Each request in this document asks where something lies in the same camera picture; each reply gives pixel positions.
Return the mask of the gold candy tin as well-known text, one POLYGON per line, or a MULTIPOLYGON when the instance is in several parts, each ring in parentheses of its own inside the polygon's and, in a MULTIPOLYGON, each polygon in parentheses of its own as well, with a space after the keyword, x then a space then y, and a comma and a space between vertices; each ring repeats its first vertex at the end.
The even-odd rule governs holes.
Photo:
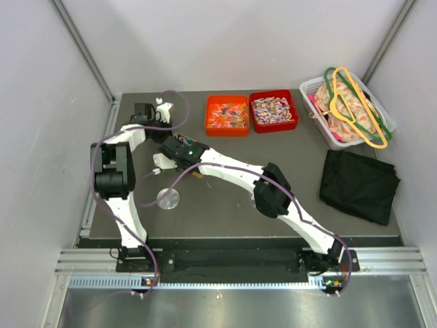
MULTIPOLYGON (((191 139, 190 137, 187 137, 186 135, 183 135, 181 133, 175 133, 173 136, 177 140, 181 141, 183 144, 186 144, 188 146, 196 142, 196 140, 191 139)), ((191 174, 196 178, 203 178, 203 174, 197 172, 195 169, 191 172, 191 174)))

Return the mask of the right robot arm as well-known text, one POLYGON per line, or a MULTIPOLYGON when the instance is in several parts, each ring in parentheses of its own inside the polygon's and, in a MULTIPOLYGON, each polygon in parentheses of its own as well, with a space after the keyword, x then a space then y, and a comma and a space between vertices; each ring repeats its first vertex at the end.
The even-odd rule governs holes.
POLYGON ((278 219, 299 233, 324 269, 335 270, 344 258, 348 259, 345 267, 352 268, 353 259, 347 245, 302 208, 283 172, 274 163, 265 166, 243 163, 203 143, 186 144, 175 137, 166 138, 153 160, 160 169, 182 169, 185 174, 197 172, 243 188, 253 196, 262 215, 278 219))

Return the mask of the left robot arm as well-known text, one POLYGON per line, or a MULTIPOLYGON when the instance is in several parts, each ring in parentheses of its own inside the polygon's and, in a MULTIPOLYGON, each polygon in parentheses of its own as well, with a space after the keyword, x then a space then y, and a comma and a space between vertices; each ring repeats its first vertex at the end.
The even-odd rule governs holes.
POLYGON ((129 122, 90 148, 94 192, 107 205, 121 234, 119 261, 131 260, 140 271, 153 267, 155 255, 145 247, 147 232, 135 205, 132 153, 148 139, 161 143, 171 136, 172 109, 173 103, 161 98, 156 99, 156 105, 136 103, 129 122))

